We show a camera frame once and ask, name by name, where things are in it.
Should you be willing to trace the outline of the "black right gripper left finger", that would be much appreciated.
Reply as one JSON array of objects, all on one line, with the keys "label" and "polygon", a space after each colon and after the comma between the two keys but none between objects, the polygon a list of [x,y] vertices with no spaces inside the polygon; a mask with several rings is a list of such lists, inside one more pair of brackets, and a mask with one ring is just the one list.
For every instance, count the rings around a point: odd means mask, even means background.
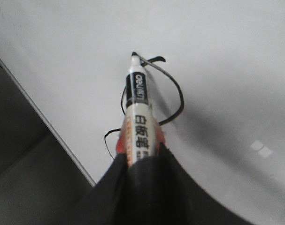
[{"label": "black right gripper left finger", "polygon": [[115,225],[126,172],[126,155],[118,154],[91,192],[66,215],[66,224]]}]

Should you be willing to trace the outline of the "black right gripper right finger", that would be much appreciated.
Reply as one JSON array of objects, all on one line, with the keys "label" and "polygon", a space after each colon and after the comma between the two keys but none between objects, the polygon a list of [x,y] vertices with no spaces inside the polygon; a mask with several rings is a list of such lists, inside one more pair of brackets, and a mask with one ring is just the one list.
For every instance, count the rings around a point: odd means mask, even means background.
[{"label": "black right gripper right finger", "polygon": [[115,225],[246,225],[184,170],[172,152],[146,157],[124,173]]}]

